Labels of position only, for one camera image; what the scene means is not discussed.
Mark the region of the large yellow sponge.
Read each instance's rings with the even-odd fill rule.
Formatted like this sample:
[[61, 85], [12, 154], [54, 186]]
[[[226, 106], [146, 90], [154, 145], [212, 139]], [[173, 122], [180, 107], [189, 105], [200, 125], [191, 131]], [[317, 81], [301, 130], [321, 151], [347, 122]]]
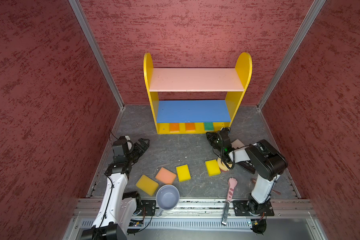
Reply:
[[159, 184], [146, 175], [142, 175], [136, 183], [136, 187], [152, 197], [158, 189]]

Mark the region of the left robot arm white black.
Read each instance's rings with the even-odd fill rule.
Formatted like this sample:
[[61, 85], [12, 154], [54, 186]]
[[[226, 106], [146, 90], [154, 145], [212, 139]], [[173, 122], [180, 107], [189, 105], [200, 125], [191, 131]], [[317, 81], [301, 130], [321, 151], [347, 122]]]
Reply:
[[126, 240], [134, 212], [142, 207], [137, 191], [125, 193], [132, 166], [148, 150], [150, 140], [133, 143], [128, 136], [119, 137], [112, 145], [113, 161], [108, 166], [107, 189], [99, 213], [82, 240]]

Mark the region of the salmon orange sponge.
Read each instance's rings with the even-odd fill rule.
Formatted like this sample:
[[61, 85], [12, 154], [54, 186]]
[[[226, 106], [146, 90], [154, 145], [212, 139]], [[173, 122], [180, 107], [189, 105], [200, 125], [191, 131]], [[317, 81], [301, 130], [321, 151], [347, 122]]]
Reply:
[[172, 185], [176, 177], [177, 177], [176, 174], [162, 167], [155, 176], [155, 179], [165, 185]]

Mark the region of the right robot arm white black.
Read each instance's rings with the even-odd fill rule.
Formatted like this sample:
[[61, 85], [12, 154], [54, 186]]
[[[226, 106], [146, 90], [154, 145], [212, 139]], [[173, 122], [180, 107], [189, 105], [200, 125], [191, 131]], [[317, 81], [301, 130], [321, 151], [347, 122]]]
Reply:
[[255, 187], [248, 197], [245, 210], [253, 216], [266, 211], [271, 198], [271, 191], [280, 175], [288, 167], [287, 160], [267, 140], [255, 144], [234, 148], [229, 138], [230, 128], [222, 128], [217, 132], [207, 132], [207, 140], [217, 150], [217, 156], [228, 170], [240, 163], [245, 169], [258, 176]]

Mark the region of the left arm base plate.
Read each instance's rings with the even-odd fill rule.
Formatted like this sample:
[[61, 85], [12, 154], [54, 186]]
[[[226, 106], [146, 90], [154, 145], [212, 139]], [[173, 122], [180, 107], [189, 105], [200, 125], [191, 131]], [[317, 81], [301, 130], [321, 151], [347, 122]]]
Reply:
[[137, 209], [133, 217], [154, 216], [156, 214], [156, 200], [140, 200], [137, 202]]

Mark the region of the orange sponge yellow base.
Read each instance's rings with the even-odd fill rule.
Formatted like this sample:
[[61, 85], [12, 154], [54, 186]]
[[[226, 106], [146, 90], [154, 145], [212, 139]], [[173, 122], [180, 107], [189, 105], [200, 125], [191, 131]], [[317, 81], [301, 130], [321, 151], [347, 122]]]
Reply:
[[195, 123], [185, 123], [186, 132], [195, 132], [196, 125]]
[[179, 133], [180, 124], [179, 123], [170, 123], [170, 133]]

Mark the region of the green scrub sponge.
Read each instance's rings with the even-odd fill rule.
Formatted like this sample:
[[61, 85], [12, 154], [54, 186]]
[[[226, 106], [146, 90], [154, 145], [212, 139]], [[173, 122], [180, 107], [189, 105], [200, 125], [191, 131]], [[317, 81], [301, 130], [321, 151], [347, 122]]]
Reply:
[[213, 132], [215, 130], [214, 123], [204, 123], [204, 129], [206, 132]]

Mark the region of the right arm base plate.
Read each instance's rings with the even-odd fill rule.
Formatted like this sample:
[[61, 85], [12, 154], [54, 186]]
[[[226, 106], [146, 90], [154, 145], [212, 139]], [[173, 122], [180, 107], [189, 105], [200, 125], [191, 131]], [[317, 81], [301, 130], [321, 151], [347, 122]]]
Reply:
[[254, 200], [232, 201], [236, 217], [273, 217], [275, 215], [271, 201], [258, 204]]

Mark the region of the beige pink sponge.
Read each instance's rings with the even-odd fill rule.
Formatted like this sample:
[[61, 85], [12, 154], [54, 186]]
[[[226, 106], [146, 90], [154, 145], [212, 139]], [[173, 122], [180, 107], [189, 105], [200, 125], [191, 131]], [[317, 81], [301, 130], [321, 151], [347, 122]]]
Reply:
[[234, 149], [239, 149], [239, 148], [242, 148], [242, 147], [244, 147], [245, 146], [245, 144], [243, 144], [240, 140], [235, 140], [235, 141], [233, 141], [232, 142], [232, 147], [234, 148]]

